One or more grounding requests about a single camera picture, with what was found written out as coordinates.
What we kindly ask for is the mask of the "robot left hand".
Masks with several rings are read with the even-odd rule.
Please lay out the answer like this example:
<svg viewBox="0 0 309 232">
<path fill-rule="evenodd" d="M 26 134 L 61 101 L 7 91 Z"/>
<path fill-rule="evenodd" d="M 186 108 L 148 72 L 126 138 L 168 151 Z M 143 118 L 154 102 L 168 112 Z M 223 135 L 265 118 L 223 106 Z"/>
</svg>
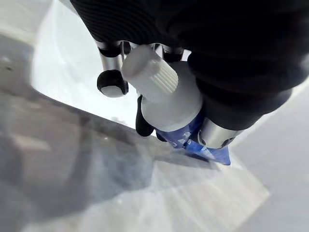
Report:
<svg viewBox="0 0 309 232">
<path fill-rule="evenodd" d="M 198 141 L 231 142 L 288 101 L 309 74 L 306 0 L 73 0 L 104 58 L 119 42 L 161 44 L 166 61 L 189 50 L 206 122 Z"/>
</svg>

